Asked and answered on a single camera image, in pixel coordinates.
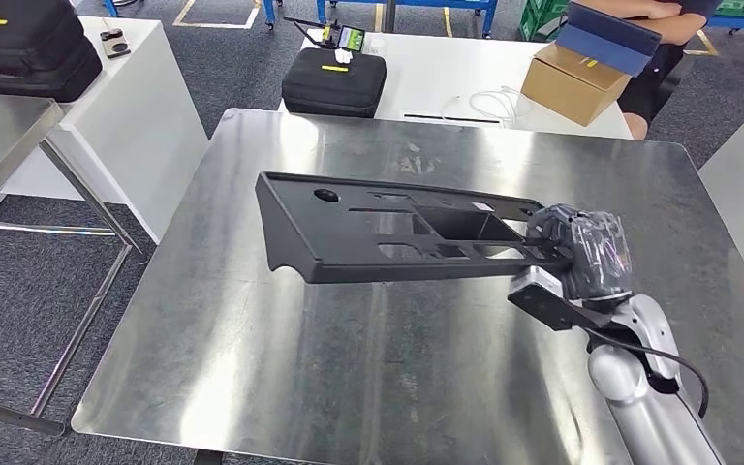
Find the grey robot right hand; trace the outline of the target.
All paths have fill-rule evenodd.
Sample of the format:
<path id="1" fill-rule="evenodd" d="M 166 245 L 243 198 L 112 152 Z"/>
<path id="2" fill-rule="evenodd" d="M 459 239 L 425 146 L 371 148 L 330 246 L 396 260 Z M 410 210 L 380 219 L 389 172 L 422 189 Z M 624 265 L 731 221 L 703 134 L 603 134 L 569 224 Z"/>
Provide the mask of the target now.
<path id="1" fill-rule="evenodd" d="M 632 293 L 632 259 L 617 215 L 555 204 L 532 214 L 527 236 L 571 253 L 573 264 L 559 275 L 564 298 L 603 301 Z"/>

